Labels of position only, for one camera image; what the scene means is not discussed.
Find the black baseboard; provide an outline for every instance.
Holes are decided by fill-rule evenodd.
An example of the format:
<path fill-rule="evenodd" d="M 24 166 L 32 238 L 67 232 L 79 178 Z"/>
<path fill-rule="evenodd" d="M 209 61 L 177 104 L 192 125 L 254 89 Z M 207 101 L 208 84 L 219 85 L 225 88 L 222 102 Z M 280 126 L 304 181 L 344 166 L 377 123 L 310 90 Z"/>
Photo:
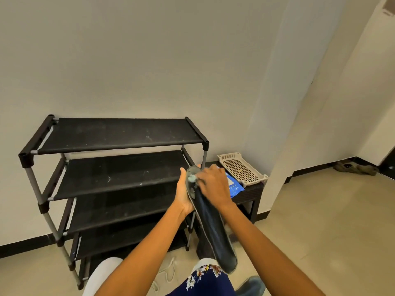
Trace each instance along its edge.
<path fill-rule="evenodd" d="M 52 234 L 48 234 L 7 245 L 2 245 L 0 246 L 0 259 L 52 244 L 55 244 L 55 238 Z"/>
<path fill-rule="evenodd" d="M 270 213 L 270 210 L 269 210 L 269 211 L 266 211 L 266 212 L 263 212 L 263 213 L 260 213 L 260 214 L 257 214 L 257 215 L 256 215 L 256 220 L 255 220 L 255 221 L 259 221 L 259 220 L 262 220 L 262 219 L 266 219 L 267 216 L 269 215 L 269 213 Z"/>
<path fill-rule="evenodd" d="M 377 167 L 376 165 L 374 165 L 374 164 L 372 164 L 372 163 L 370 163 L 370 162 L 368 162 L 368 161 L 366 161 L 364 159 L 361 159 L 359 157 L 351 157 L 351 158 L 343 159 L 343 160 L 350 160 L 350 161 L 355 162 L 355 163 L 357 163 L 359 165 L 371 165 L 371 166 Z M 310 173 L 310 172 L 319 171 L 319 170 L 322 170 L 322 169 L 333 167 L 337 162 L 338 161 L 334 161 L 334 162 L 330 162 L 330 163 L 326 163 L 326 164 L 321 164 L 321 165 L 317 165 L 317 166 L 313 166 L 313 167 L 308 167 L 308 168 L 296 170 L 296 171 L 294 171 L 292 176 L 287 177 L 287 179 L 285 180 L 284 184 L 289 183 L 291 181 L 291 179 L 293 177 L 295 177 L 295 176 L 301 176 L 302 174 L 307 174 L 307 173 Z"/>

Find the white wall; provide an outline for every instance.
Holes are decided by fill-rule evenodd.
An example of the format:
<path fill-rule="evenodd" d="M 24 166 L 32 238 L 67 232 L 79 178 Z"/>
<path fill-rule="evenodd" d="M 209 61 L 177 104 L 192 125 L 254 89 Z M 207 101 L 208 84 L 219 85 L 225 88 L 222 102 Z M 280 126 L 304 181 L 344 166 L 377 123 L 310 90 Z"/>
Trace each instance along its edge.
<path fill-rule="evenodd" d="M 270 175 L 347 0 L 290 0 L 242 155 Z"/>
<path fill-rule="evenodd" d="M 380 165 L 395 147 L 395 95 L 393 99 L 394 102 L 358 152 L 358 157 L 375 165 Z"/>
<path fill-rule="evenodd" d="M 314 130 L 316 120 L 322 117 L 323 108 L 330 99 L 333 87 L 336 87 L 378 1 L 348 0 L 314 81 L 300 105 L 285 143 L 279 150 L 262 193 L 259 213 L 270 210 L 287 176 L 298 169 L 300 158 L 307 149 L 306 145 L 311 141 L 309 135 Z"/>
<path fill-rule="evenodd" d="M 189 116 L 208 159 L 240 150 L 288 0 L 0 2 L 4 245 L 49 233 L 17 158 L 47 114 Z M 58 156 L 36 158 L 43 188 Z"/>
<path fill-rule="evenodd" d="M 384 1 L 377 6 L 315 119 L 296 170 L 358 155 L 393 104 L 395 19 L 382 13 Z"/>

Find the shoe rack shelf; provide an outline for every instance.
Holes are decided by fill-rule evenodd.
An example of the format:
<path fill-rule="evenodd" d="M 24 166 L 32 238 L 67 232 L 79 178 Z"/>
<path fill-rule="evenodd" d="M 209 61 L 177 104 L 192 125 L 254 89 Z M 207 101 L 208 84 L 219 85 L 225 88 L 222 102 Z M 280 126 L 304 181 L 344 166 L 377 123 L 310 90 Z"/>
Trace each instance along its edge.
<path fill-rule="evenodd" d="M 112 255 L 125 257 L 149 234 L 174 200 L 180 167 L 195 165 L 185 144 L 202 144 L 205 166 L 209 141 L 188 118 L 121 119 L 56 118 L 48 115 L 19 153 L 40 213 L 54 235 L 76 279 Z M 181 145 L 178 151 L 68 159 L 67 153 L 107 149 Z M 41 192 L 33 173 L 34 156 L 60 154 L 49 182 Z M 52 201 L 67 199 L 56 228 L 49 215 Z M 170 250 L 189 250 L 195 214 L 181 224 Z M 73 239 L 71 252 L 65 239 Z M 79 272 L 76 261 L 81 260 Z"/>

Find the black side table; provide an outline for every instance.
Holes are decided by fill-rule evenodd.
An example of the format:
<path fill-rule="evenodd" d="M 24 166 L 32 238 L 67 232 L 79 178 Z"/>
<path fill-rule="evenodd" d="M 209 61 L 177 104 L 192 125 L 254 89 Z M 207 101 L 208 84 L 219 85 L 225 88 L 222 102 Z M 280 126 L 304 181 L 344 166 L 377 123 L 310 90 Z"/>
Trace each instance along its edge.
<path fill-rule="evenodd" d="M 217 166 L 222 167 L 219 161 L 207 162 L 206 167 L 210 167 L 212 164 L 216 164 Z M 233 202 L 237 204 L 238 208 L 244 213 L 244 215 L 252 223 L 255 223 L 256 221 L 256 215 L 258 212 L 259 203 L 261 201 L 261 195 L 263 189 L 264 189 L 264 184 L 260 182 L 255 185 L 245 187 L 244 191 L 241 191 L 238 195 L 232 198 Z M 251 210 L 249 212 L 243 206 L 243 204 L 248 202 L 252 202 Z M 199 257 L 199 259 L 203 259 L 203 258 L 214 259 L 213 251 L 203 230 L 201 229 L 200 223 L 195 222 L 194 225 L 195 225 L 194 228 L 196 230 L 196 234 L 199 238 L 199 243 L 197 244 L 197 249 L 196 249 L 197 256 Z M 235 237 L 234 234 L 231 234 L 230 240 L 232 242 L 235 242 L 237 241 L 237 238 Z"/>

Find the white pants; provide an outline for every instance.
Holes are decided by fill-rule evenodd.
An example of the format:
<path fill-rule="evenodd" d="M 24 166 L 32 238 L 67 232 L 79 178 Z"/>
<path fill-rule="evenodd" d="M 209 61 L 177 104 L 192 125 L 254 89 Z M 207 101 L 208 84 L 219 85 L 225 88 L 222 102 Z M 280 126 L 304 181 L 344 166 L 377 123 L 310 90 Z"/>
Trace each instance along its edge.
<path fill-rule="evenodd" d="M 95 271 L 93 271 L 90 276 L 82 296 L 94 296 L 100 286 L 104 283 L 107 277 L 122 263 L 122 259 L 111 257 L 99 264 Z M 196 269 L 200 268 L 203 265 L 218 265 L 218 262 L 214 259 L 201 259 L 195 267 L 192 269 L 191 273 L 193 273 Z"/>

